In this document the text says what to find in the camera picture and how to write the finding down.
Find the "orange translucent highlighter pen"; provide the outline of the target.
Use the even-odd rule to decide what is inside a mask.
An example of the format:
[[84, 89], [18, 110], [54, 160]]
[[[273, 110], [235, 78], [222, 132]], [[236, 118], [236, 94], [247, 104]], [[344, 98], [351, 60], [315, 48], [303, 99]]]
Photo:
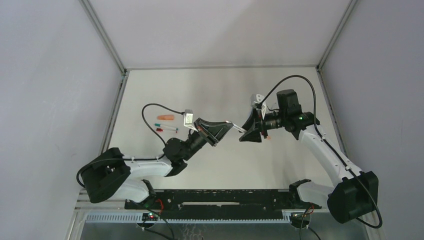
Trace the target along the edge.
[[173, 121], [175, 116], [173, 114], [158, 115], [156, 119], [160, 121]]

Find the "thin white red pen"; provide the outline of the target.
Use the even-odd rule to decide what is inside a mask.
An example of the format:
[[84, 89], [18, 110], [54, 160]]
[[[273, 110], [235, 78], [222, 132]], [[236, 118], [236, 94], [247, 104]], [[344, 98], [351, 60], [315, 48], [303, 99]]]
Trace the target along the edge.
[[170, 129], [170, 128], [156, 128], [155, 129], [156, 132], [173, 132], [173, 133], [178, 133], [177, 129]]

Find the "white marker green end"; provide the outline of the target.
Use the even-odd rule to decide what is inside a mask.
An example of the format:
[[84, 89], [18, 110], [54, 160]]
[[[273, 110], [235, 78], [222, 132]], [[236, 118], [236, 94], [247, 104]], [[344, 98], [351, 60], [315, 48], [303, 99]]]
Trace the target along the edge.
[[177, 127], [166, 125], [166, 124], [162, 124], [162, 123], [155, 123], [154, 126], [156, 128], [159, 128], [159, 129], [163, 129], [163, 130], [164, 129], [167, 129], [167, 130], [175, 131], [175, 132], [177, 132], [179, 130]]

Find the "white pen orange tip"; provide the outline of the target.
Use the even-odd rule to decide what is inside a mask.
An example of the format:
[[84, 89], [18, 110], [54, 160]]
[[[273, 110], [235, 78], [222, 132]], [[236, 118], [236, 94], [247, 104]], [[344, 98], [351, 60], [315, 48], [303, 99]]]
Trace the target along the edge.
[[231, 125], [231, 127], [232, 127], [232, 128], [234, 128], [235, 130], [237, 130], [237, 131], [238, 131], [239, 133], [241, 133], [241, 134], [244, 134], [244, 133], [246, 133], [246, 132], [247, 132], [244, 128], [242, 128], [242, 127], [240, 127], [240, 126], [236, 125], [236, 124], [235, 124], [235, 123], [233, 123], [232, 121], [225, 121], [225, 123], [226, 123], [226, 124]]

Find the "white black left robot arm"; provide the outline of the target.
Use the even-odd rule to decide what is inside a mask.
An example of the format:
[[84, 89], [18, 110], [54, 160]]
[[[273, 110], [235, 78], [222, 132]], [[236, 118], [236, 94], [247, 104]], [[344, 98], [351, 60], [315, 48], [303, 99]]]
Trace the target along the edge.
[[143, 207], [150, 207], [157, 194], [148, 177], [173, 177], [181, 173], [204, 145], [215, 147], [234, 124], [231, 121], [209, 122], [198, 118], [194, 131], [186, 140], [170, 138], [163, 148], [163, 155], [141, 159], [123, 154], [113, 147], [84, 165], [76, 174], [93, 204], [106, 200], [128, 200]]

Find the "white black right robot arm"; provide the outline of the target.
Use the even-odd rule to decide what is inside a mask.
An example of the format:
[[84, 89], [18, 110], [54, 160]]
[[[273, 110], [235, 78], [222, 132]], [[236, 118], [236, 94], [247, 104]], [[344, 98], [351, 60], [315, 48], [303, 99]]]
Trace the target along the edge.
[[277, 109], [270, 110], [261, 94], [253, 94], [250, 104], [252, 110], [240, 128], [240, 142], [260, 143], [269, 130], [283, 128], [309, 149], [329, 176], [331, 186], [310, 179], [291, 184], [290, 190], [300, 201], [328, 209], [341, 224], [358, 220], [373, 229], [382, 227], [378, 177], [372, 171], [364, 172], [332, 145], [315, 114], [302, 111], [293, 89], [277, 92]]

